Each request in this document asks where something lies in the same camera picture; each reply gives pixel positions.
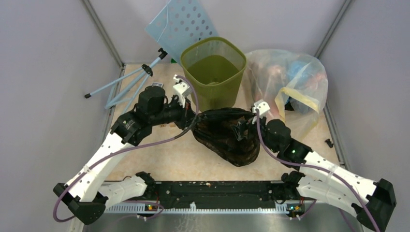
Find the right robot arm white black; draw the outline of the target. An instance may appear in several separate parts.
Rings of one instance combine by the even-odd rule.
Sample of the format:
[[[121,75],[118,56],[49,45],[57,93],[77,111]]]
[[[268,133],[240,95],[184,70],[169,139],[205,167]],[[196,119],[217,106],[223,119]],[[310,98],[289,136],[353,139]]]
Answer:
[[[238,139],[248,129],[258,133],[264,150],[283,165],[293,168],[285,178],[283,192],[289,199],[312,198],[345,211],[361,225],[384,232],[396,207],[393,184],[354,174],[330,162],[309,146],[291,137],[279,119],[255,116],[233,126]]]

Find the yellow translucent trash bag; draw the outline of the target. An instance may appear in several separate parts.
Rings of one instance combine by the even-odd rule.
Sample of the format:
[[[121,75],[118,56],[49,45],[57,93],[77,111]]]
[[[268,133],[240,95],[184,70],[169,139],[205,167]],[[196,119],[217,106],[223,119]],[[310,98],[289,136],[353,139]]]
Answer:
[[[287,113],[285,104],[292,98],[295,102],[293,111]],[[320,117],[319,102],[310,96],[303,95],[296,89],[282,87],[275,97],[278,107],[278,116],[291,129],[291,136],[303,140],[317,125]]]

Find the green mesh trash bin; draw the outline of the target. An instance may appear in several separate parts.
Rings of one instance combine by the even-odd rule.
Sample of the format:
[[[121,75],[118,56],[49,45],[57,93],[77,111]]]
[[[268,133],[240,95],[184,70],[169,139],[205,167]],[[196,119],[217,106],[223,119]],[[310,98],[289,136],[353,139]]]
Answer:
[[[230,41],[222,37],[199,41],[182,52],[180,65],[196,91],[201,112],[235,104],[247,59]]]

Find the black trash bag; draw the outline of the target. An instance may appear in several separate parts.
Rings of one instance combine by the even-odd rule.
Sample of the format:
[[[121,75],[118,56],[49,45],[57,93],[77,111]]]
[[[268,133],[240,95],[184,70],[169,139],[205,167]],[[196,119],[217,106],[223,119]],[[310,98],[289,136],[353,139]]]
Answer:
[[[199,114],[192,129],[194,138],[230,164],[241,167],[254,162],[260,152],[258,135],[238,139],[238,121],[256,114],[241,108],[207,110]]]

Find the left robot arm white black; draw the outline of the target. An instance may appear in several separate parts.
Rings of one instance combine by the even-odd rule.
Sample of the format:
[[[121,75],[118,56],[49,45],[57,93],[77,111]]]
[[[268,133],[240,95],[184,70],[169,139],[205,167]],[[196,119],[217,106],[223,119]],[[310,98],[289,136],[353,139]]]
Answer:
[[[117,203],[139,196],[149,200],[154,196],[155,182],[146,172],[108,186],[104,182],[128,152],[143,148],[142,140],[152,133],[154,126],[175,123],[182,133],[192,128],[198,113],[192,110],[188,95],[195,90],[185,82],[175,84],[173,90],[171,101],[167,102],[163,88],[147,87],[135,107],[117,119],[84,167],[66,183],[56,184],[53,191],[58,202],[64,203],[74,218],[89,225]]]

